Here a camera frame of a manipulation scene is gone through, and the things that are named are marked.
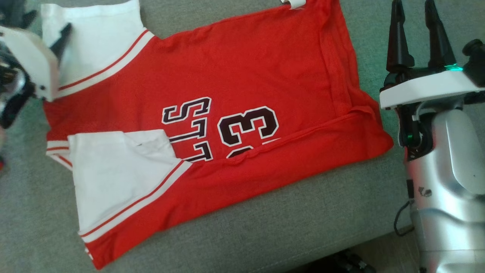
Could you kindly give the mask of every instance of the black cable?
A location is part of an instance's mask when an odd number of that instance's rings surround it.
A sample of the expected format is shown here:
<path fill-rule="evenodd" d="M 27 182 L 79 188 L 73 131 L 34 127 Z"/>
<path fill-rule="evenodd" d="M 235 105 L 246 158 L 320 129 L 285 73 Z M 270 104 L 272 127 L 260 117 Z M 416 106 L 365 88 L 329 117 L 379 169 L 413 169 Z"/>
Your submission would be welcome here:
<path fill-rule="evenodd" d="M 407 206 L 409 206 L 410 202 L 407 201 L 406 204 L 404 204 L 400 209 L 399 211 L 397 212 L 396 214 L 396 218 L 394 219 L 394 232 L 396 233 L 397 236 L 399 237 L 404 237 L 406 236 L 408 233 L 414 231 L 414 227 L 412 227 L 411 229 L 409 229 L 408 231 L 404 232 L 404 233 L 400 233 L 399 230 L 397 229 L 397 221 L 399 220 L 399 216 L 401 215 L 401 212 L 407 208 Z"/>

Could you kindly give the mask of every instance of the red and white stripe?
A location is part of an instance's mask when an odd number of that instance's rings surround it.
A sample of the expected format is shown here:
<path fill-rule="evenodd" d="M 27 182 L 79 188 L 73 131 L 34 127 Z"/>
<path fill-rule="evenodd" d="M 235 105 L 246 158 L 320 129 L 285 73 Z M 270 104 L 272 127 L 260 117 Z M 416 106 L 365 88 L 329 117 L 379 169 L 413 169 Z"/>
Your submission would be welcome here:
<path fill-rule="evenodd" d="M 80 230 L 79 235 L 84 242 L 90 243 L 102 235 L 109 232 L 111 229 L 121 224 L 128 217 L 136 214 L 145 206 L 149 205 L 159 197 L 161 197 L 192 164 L 187 161 L 180 160 L 171 172 L 155 187 L 149 194 L 139 198 L 131 204 L 120 208 L 117 213 L 110 215 L 106 219 L 102 219 L 95 227 L 86 230 Z"/>
<path fill-rule="evenodd" d="M 93 259 L 93 255 L 91 255 L 91 253 L 89 252 L 89 250 L 88 250 L 88 248 L 87 248 L 87 247 L 85 247 L 85 248 L 84 248 L 84 251 L 85 251 L 85 252 L 86 252 L 86 253 L 89 255 L 89 258 L 90 258 L 91 260 L 94 260 L 94 259 Z"/>
<path fill-rule="evenodd" d="M 154 37 L 154 34 L 143 28 L 143 32 L 138 36 L 132 46 L 114 63 L 110 64 L 106 68 L 98 71 L 91 76 L 85 77 L 81 80 L 73 82 L 71 84 L 62 86 L 59 88 L 58 98 L 65 97 L 70 94 L 76 93 L 83 89 L 86 89 L 92 85 L 95 85 L 119 72 L 129 62 L 131 62 L 148 44 L 148 42 Z"/>
<path fill-rule="evenodd" d="M 72 171 L 68 141 L 48 141 L 46 155 Z"/>

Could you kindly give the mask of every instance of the white robot part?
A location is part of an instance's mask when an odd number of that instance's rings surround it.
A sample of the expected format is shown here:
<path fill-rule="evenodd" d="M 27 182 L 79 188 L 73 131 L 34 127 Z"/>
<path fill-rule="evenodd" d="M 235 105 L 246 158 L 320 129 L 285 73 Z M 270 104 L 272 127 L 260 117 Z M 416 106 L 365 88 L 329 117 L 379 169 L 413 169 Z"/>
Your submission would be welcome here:
<path fill-rule="evenodd" d="M 35 84 L 35 94 L 51 102 L 59 88 L 58 59 L 42 39 L 20 28 L 0 26 L 0 41 L 15 56 Z"/>
<path fill-rule="evenodd" d="M 448 70 L 409 80 L 386 89 L 380 94 L 380 104 L 382 109 L 393 109 L 398 105 L 447 98 L 483 90 L 485 90 L 485 87 L 476 86 L 463 71 Z"/>

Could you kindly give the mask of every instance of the basketball jersey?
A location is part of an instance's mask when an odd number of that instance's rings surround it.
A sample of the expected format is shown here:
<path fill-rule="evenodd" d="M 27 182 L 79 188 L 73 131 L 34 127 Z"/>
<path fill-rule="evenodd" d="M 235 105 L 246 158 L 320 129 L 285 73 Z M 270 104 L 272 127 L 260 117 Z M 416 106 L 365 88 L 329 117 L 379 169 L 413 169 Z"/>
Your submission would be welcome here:
<path fill-rule="evenodd" d="M 46 43 L 73 24 L 62 87 L 44 104 L 47 154 L 73 170 L 98 269 L 154 232 L 392 146 L 337 0 L 165 39 L 137 0 L 42 15 Z"/>

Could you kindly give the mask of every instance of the gray couch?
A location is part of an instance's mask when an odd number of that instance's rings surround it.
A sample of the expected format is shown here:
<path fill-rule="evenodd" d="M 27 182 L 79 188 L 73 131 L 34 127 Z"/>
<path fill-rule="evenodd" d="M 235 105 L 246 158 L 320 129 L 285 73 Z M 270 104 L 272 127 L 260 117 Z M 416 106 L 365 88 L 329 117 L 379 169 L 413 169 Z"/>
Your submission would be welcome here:
<path fill-rule="evenodd" d="M 62 6 L 124 0 L 50 0 Z M 29 8 L 38 9 L 38 0 Z M 279 0 L 141 0 L 146 27 L 160 37 L 278 6 Z M 385 63 L 390 0 L 341 0 L 357 52 L 361 87 L 378 98 Z M 465 43 L 485 38 L 483 0 L 437 0 L 459 64 Z M 429 58 L 424 1 L 405 0 L 405 29 L 417 65 Z M 40 22 L 32 30 L 40 33 Z M 485 106 L 467 108 L 485 140 Z M 397 135 L 396 115 L 382 112 Z M 8 131 L 0 172 L 0 272 L 95 272 L 77 235 L 71 173 L 47 158 L 49 125 L 32 100 Z M 392 231 L 406 202 L 403 150 L 329 171 L 158 233 L 104 272 L 282 272 Z M 410 224 L 404 213 L 399 226 Z"/>

